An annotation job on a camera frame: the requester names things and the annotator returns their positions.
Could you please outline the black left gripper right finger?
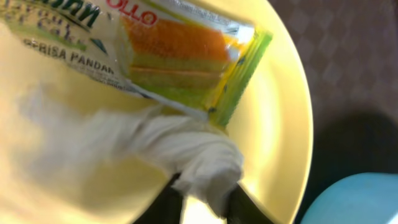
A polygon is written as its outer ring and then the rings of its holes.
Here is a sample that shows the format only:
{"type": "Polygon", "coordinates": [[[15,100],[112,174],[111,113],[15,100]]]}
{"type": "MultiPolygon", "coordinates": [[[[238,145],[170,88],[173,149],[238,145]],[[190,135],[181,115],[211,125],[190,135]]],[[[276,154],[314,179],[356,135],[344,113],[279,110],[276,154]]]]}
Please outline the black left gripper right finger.
{"type": "Polygon", "coordinates": [[[227,224],[274,224],[240,185],[228,195],[225,218],[227,224]]]}

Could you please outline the green snack wrapper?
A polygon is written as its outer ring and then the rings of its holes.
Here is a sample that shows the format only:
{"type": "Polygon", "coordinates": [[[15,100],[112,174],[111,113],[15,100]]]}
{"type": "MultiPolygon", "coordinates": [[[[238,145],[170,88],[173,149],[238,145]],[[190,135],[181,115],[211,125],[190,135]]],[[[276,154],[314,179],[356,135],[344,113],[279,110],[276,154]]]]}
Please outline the green snack wrapper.
{"type": "Polygon", "coordinates": [[[22,43],[97,82],[226,126],[271,33],[191,1],[2,0],[22,43]]]}

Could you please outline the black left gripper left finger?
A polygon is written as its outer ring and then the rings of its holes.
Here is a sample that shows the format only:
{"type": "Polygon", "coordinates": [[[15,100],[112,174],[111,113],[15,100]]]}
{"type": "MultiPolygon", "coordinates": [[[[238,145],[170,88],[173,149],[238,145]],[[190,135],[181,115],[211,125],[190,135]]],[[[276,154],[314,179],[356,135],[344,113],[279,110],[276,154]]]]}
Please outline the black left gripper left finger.
{"type": "Polygon", "coordinates": [[[132,224],[180,224],[183,195],[172,188],[180,173],[174,174],[146,211],[132,224]]]}

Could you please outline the white tissue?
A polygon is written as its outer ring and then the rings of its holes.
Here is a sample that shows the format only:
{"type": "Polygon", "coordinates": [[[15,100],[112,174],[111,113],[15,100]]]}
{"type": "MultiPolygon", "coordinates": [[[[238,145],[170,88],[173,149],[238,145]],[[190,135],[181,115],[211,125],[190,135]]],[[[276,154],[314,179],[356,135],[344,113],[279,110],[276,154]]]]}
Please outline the white tissue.
{"type": "Polygon", "coordinates": [[[136,156],[177,175],[175,190],[207,203],[216,216],[226,216],[228,196],[243,172],[243,156],[209,124],[163,115],[161,105],[135,113],[99,110],[85,116],[51,100],[41,88],[23,97],[19,109],[44,134],[29,162],[36,179],[84,179],[101,162],[136,156]]]}

